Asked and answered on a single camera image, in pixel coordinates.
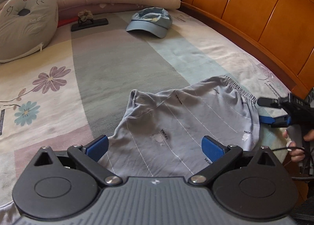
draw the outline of screw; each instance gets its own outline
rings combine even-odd
[[[107,184],[111,184],[111,185],[117,185],[120,184],[122,182],[122,179],[116,175],[114,176],[108,176],[105,178],[105,182]]]
[[[191,177],[193,183],[201,184],[206,181],[206,177],[203,175],[194,175]]]

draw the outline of black cable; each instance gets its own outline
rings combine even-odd
[[[272,151],[282,151],[282,150],[302,150],[304,151],[304,154],[307,155],[307,158],[310,158],[310,161],[312,162],[312,166],[314,166],[314,160],[312,157],[312,152],[314,151],[314,147],[312,148],[311,151],[306,151],[304,148],[301,147],[283,147],[283,148],[277,148],[277,149],[273,149]],[[314,176],[308,176],[308,177],[291,177],[292,180],[294,181],[314,181]]]

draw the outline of purple flower print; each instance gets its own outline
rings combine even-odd
[[[33,85],[37,85],[33,88],[33,92],[37,92],[42,89],[42,93],[45,94],[49,89],[52,91],[58,91],[61,86],[64,86],[67,81],[60,79],[66,76],[71,69],[65,69],[65,66],[58,67],[54,66],[50,69],[49,75],[46,73],[40,73],[38,79],[33,81]]]

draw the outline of pillow hole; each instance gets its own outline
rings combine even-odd
[[[25,16],[27,14],[30,13],[30,10],[29,9],[21,9],[19,12],[18,12],[18,15],[19,16]]]

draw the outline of gray cat pillow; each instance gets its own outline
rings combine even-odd
[[[0,12],[0,63],[46,47],[57,26],[57,0],[9,0]]]

